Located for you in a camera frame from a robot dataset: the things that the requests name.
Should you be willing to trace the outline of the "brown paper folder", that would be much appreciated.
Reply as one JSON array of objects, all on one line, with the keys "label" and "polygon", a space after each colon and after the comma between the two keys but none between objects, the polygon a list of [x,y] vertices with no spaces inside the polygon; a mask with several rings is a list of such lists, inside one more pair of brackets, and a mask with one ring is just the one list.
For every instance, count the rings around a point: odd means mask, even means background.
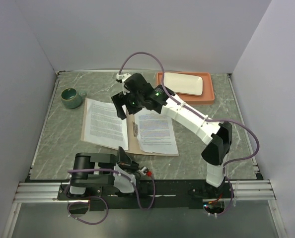
[{"label": "brown paper folder", "polygon": [[126,114],[127,118],[124,119],[127,121],[127,132],[128,132],[128,144],[129,149],[125,150],[128,153],[132,154],[140,154],[140,155],[156,155],[156,156],[167,156],[167,155],[161,155],[157,153],[147,153],[140,149],[137,137],[133,136],[133,126],[132,122],[134,121],[134,115]]}]

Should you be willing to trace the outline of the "printed paper sheet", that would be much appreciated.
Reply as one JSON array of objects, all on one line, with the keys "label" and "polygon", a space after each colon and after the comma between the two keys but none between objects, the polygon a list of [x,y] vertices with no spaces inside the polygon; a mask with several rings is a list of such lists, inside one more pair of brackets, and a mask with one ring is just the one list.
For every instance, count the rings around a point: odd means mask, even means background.
[{"label": "printed paper sheet", "polygon": [[117,117],[113,104],[86,98],[81,141],[128,150],[127,121]]},{"label": "printed paper sheet", "polygon": [[154,111],[141,110],[134,115],[140,149],[147,153],[178,156],[172,119]]}]

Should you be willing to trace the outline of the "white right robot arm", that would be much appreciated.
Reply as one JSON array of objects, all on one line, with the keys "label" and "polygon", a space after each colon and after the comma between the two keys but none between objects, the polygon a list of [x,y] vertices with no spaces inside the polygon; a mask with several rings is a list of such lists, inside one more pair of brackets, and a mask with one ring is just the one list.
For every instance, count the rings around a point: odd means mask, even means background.
[{"label": "white right robot arm", "polygon": [[142,109],[154,111],[185,126],[205,143],[201,155],[207,163],[206,193],[218,197],[223,192],[223,161],[232,143],[231,124],[210,119],[164,84],[152,87],[140,73],[117,74],[116,81],[122,85],[122,91],[111,99],[118,118],[126,119]]}]

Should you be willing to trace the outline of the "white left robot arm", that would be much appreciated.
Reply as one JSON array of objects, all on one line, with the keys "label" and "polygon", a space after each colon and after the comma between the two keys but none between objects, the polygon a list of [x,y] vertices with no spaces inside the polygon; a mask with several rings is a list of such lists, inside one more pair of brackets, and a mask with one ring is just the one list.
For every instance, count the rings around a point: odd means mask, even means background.
[{"label": "white left robot arm", "polygon": [[121,193],[133,193],[141,178],[141,167],[122,147],[117,154],[77,153],[70,173],[69,193],[75,199],[86,196],[87,188],[116,188]]}]

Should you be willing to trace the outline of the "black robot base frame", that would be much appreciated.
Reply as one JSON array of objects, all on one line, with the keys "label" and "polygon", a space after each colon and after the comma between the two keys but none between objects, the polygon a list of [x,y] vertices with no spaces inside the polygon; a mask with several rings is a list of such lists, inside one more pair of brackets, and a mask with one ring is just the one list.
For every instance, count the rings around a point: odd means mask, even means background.
[{"label": "black robot base frame", "polygon": [[57,199],[69,203],[77,201],[90,202],[90,211],[109,209],[139,209],[141,206],[151,208],[203,209],[205,200],[215,203],[223,199],[233,199],[234,191],[231,184],[224,180],[219,188],[208,185],[203,179],[158,180],[154,182],[142,180],[137,186],[138,196],[133,193],[121,193],[116,188],[87,188],[83,195],[72,195],[65,191],[67,185],[59,187]]}]

